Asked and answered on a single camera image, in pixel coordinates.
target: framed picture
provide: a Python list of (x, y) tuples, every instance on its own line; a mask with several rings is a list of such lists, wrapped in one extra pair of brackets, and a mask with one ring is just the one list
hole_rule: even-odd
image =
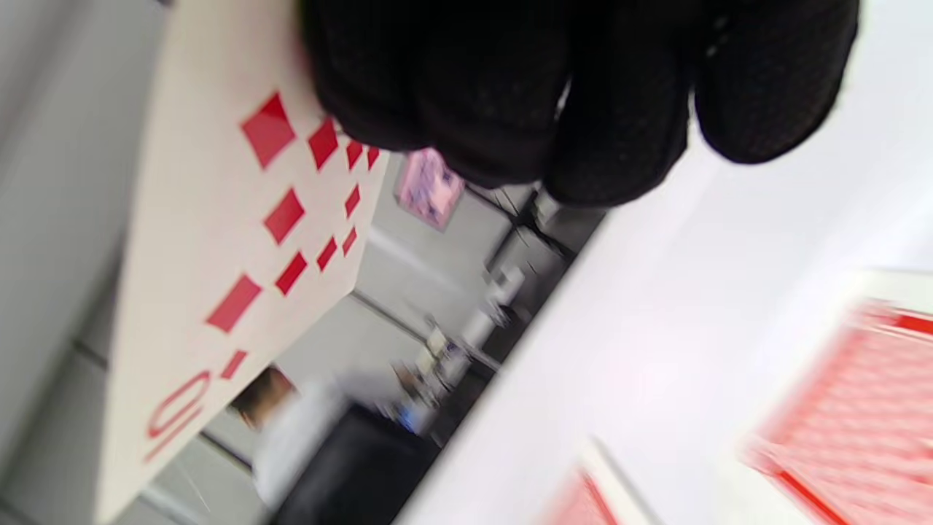
[(451, 221), (466, 183), (444, 163), (440, 153), (422, 149), (409, 155), (408, 166), (398, 181), (398, 205), (415, 217), (443, 231)]
[(660, 525), (595, 441), (584, 448), (547, 525)]

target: red patterned card back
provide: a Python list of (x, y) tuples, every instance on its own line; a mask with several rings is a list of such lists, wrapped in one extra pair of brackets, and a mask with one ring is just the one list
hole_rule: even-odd
[(933, 319), (868, 305), (752, 452), (825, 523), (933, 523)]

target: gray wall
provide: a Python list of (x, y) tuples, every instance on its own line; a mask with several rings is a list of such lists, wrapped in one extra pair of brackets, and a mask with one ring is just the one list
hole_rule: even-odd
[[(0, 3), (0, 126), (15, 130), (0, 144), (0, 475), (118, 244), (162, 19), (151, 0)], [(24, 93), (30, 61), (45, 68)]]

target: finger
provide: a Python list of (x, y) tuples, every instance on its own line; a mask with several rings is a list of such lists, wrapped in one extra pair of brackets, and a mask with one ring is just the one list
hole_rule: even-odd
[(858, 0), (710, 2), (695, 99), (710, 146), (737, 163), (765, 163), (812, 135), (842, 85), (858, 8)]
[(674, 26), (627, 2), (575, 19), (573, 80), (545, 188), (570, 206), (616, 206), (660, 184), (687, 144), (688, 69)]
[(426, 0), (299, 0), (302, 40), (321, 104), (359, 142), (427, 146), (411, 93)]
[(541, 179), (567, 81), (564, 2), (448, 5), (433, 24), (415, 95), (435, 148), (466, 180)]

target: pink poster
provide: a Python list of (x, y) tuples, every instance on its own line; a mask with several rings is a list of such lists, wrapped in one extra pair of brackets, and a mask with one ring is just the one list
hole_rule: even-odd
[(444, 230), (457, 208), (466, 183), (433, 149), (409, 155), (405, 174), (398, 182), (398, 205), (438, 230)]

